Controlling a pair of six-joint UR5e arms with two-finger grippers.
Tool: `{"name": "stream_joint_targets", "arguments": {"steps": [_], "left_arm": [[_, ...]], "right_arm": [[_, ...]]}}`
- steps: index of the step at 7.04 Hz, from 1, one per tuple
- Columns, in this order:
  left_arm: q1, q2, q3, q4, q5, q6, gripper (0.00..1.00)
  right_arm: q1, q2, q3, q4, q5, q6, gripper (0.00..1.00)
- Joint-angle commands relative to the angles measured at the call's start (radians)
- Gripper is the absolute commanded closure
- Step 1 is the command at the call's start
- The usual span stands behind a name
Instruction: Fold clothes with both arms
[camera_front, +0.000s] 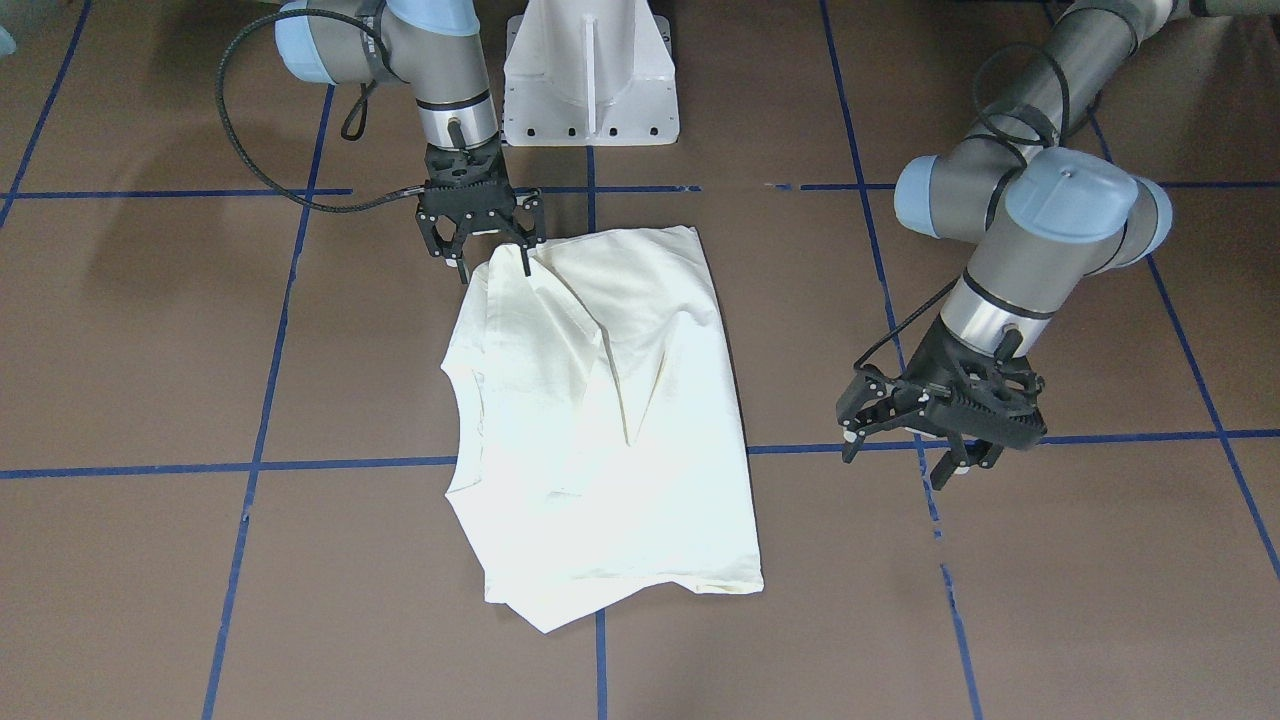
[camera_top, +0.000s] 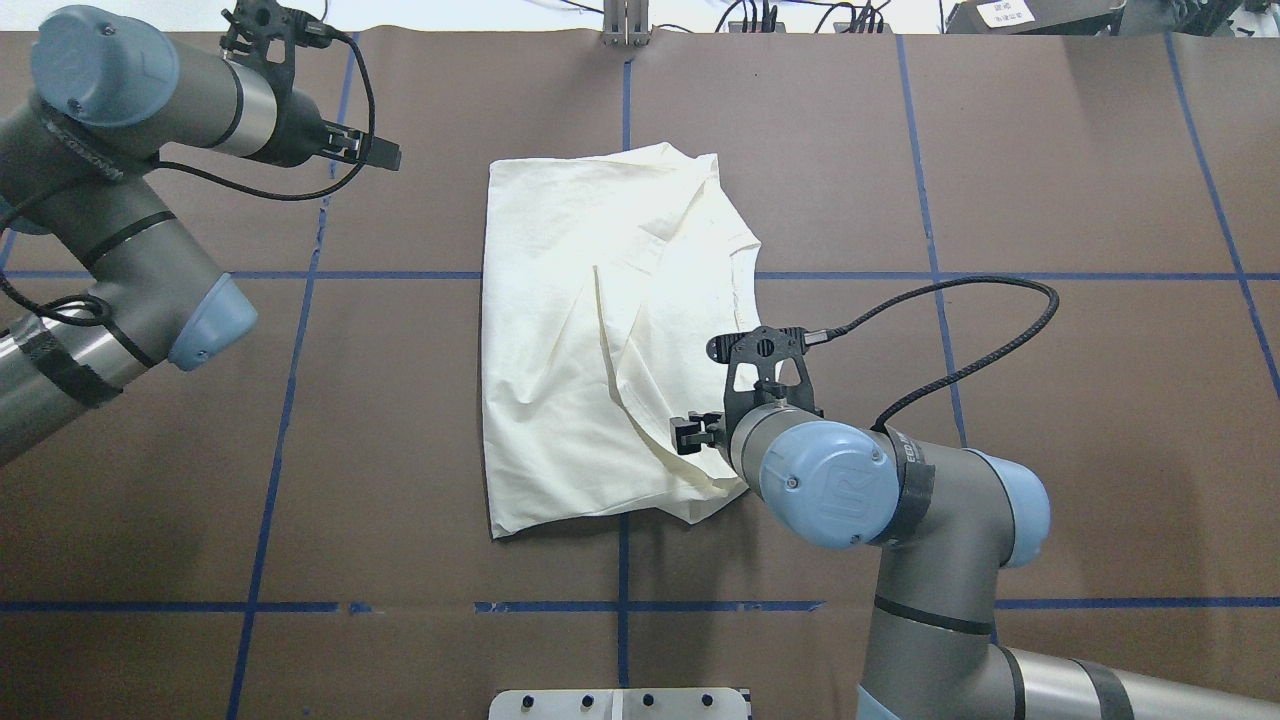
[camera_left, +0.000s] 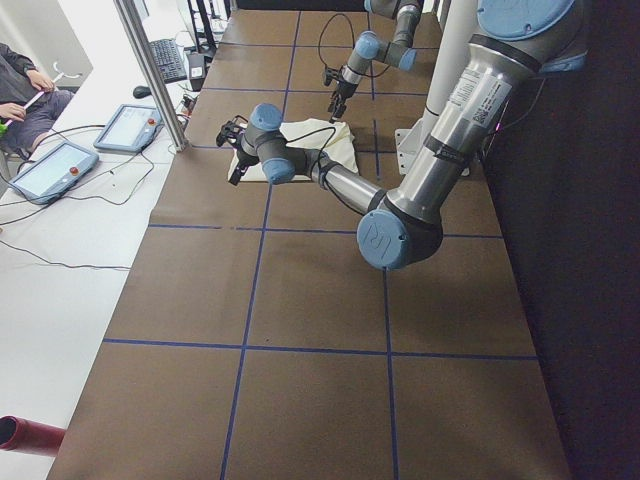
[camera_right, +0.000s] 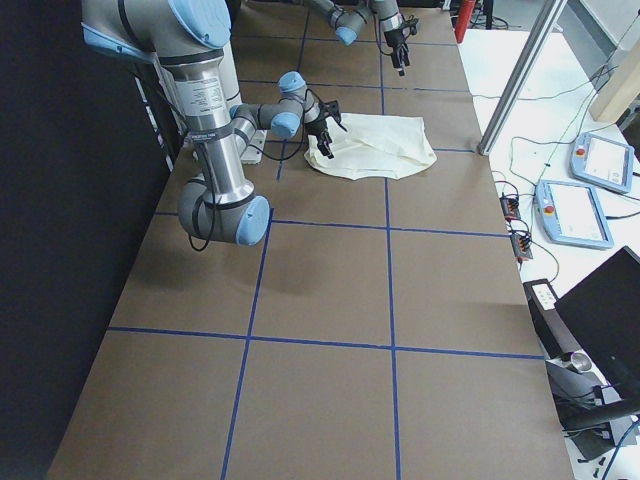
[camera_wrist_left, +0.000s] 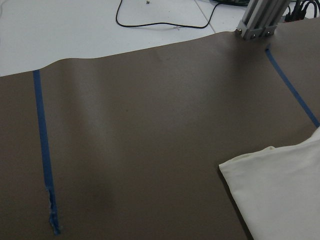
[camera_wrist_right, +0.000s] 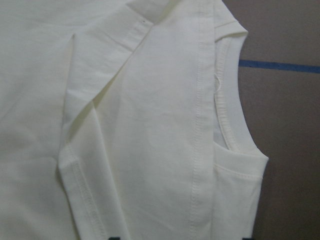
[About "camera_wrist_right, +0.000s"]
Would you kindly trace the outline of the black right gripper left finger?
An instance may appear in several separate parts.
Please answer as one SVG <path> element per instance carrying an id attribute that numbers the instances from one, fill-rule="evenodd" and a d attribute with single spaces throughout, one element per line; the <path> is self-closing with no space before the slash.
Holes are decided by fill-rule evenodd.
<path id="1" fill-rule="evenodd" d="M 119 236 L 111 236 L 108 238 L 108 240 L 121 240 L 121 237 Z"/>

